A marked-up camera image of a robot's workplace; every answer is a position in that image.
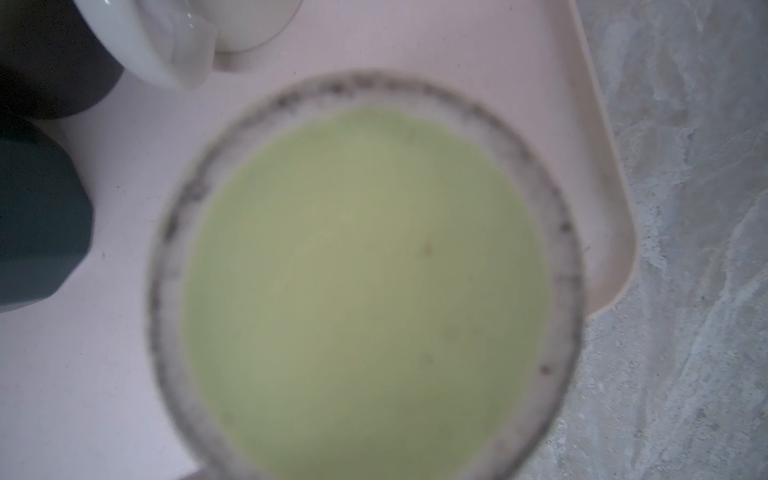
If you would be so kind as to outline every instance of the gray marble surface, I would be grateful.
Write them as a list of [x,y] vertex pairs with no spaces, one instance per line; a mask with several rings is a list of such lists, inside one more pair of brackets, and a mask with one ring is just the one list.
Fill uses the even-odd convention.
[[768,478],[768,2],[579,0],[642,257],[517,478]]

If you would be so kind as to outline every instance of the green liquid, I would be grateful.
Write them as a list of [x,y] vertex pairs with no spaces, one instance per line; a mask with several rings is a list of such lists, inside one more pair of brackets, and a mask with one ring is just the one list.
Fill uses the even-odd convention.
[[207,212],[184,294],[192,376],[280,480],[450,478],[531,378],[540,244],[509,182],[440,125],[384,109],[307,124]]

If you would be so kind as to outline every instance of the white tray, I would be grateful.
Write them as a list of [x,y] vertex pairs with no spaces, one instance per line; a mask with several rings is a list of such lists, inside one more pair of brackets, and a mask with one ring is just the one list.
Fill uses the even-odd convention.
[[155,224],[206,142],[247,104],[311,74],[416,71],[509,119],[573,206],[589,311],[610,305],[627,284],[637,240],[574,12],[571,0],[305,0],[269,44],[219,58],[199,90],[161,90],[126,74],[91,110],[46,122],[93,201],[94,236],[54,296],[0,316],[6,476],[128,480],[194,468],[146,355]]

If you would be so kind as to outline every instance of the marble countertop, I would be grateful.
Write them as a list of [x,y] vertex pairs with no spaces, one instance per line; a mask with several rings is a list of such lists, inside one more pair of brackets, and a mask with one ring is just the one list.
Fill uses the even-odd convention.
[[[642,254],[625,298],[586,325],[562,413],[516,478],[765,480],[768,2],[578,0],[578,7]],[[148,89],[141,101],[151,114],[178,98]],[[231,115],[211,104],[200,104],[203,113]],[[116,125],[146,135],[174,128],[142,131],[131,122]],[[147,154],[134,143],[134,154]],[[116,226],[159,215],[153,209],[170,185],[136,165],[112,164],[109,174],[140,181],[146,203],[122,201],[126,185],[103,181],[103,164],[80,166],[98,199],[94,241],[113,249],[86,259],[94,272],[80,279],[86,290],[110,280],[113,251],[140,257],[148,249],[146,239]],[[143,281],[140,268],[125,275]],[[62,289],[57,294],[103,319],[45,301],[0,316],[0,477],[168,480],[193,470],[147,388],[148,371],[134,368],[145,361],[140,306],[119,292],[101,289],[93,298]],[[104,341],[116,336],[122,341]]]
[[518,475],[768,478],[768,3],[578,0],[641,229]]

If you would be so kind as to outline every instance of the cup rim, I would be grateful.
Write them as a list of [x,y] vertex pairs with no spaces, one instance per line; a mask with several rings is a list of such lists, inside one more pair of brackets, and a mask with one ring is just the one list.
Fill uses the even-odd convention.
[[558,414],[581,349],[585,291],[574,222],[561,189],[521,136],[485,106],[412,74],[342,71],[283,89],[240,116],[192,163],[154,239],[147,338],[154,378],[181,438],[216,478],[273,478],[240,455],[207,412],[184,359],[181,298],[187,254],[205,207],[261,146],[296,126],[365,106],[427,118],[485,150],[523,196],[544,243],[551,289],[537,368],[510,419],[455,480],[503,480],[530,455]]

